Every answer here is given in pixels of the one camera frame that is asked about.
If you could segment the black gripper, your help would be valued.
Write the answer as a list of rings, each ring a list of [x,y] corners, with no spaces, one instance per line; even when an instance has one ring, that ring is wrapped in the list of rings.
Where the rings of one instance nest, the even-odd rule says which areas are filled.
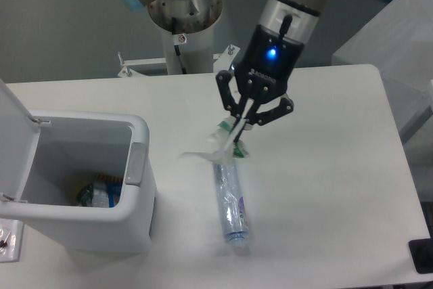
[[[240,140],[246,126],[263,126],[294,111],[294,102],[286,93],[288,79],[304,49],[304,44],[292,39],[279,38],[268,28],[257,25],[248,48],[235,67],[235,72],[221,70],[216,74],[216,83],[223,107],[238,123],[244,111],[244,97],[266,104],[280,97],[278,106],[264,112],[257,112],[258,104],[253,104],[246,117],[243,129],[234,138]],[[235,75],[240,101],[235,102],[229,82]]]

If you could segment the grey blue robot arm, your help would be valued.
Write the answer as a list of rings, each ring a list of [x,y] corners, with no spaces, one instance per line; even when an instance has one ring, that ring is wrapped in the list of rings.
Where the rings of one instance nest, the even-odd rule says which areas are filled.
[[[132,10],[146,9],[160,29],[170,74],[212,68],[213,28],[222,0],[122,0]],[[267,0],[243,58],[222,70],[216,82],[224,109],[235,122],[232,133],[265,125],[293,111],[288,79],[327,0]]]

